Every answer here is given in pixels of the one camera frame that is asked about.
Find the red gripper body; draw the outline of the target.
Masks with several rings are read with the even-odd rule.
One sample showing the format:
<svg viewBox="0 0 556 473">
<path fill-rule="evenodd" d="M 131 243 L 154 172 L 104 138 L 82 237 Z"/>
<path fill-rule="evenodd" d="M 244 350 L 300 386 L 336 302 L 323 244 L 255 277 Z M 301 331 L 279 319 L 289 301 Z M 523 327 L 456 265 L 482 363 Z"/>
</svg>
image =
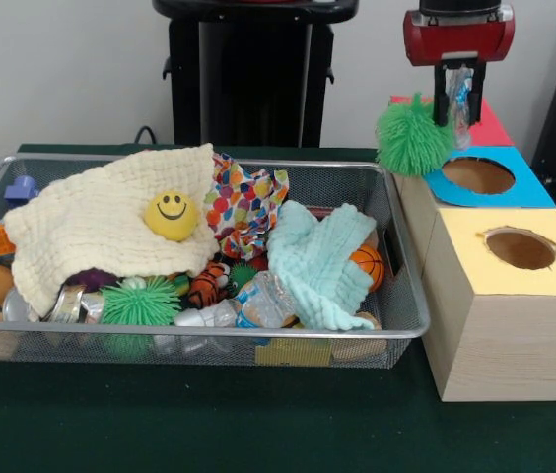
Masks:
<svg viewBox="0 0 556 473">
<path fill-rule="evenodd" d="M 462 59 L 502 61 L 515 35 L 511 5 L 474 16 L 429 16 L 407 11 L 403 20 L 406 56 L 413 66 L 434 66 Z"/>
</svg>

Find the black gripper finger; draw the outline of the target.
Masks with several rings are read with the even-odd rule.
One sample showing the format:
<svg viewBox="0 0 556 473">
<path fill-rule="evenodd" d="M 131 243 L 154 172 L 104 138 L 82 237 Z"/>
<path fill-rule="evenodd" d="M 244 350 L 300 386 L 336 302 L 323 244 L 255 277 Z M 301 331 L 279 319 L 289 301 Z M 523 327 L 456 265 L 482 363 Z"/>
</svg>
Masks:
<svg viewBox="0 0 556 473">
<path fill-rule="evenodd" d="M 445 127 L 449 120 L 450 99 L 446 90 L 446 73 L 445 63 L 434 66 L 433 120 L 439 127 Z"/>
<path fill-rule="evenodd" d="M 471 90 L 469 92 L 469 123 L 481 120 L 483 86 L 486 77 L 486 63 L 476 62 L 473 67 Z"/>
</svg>

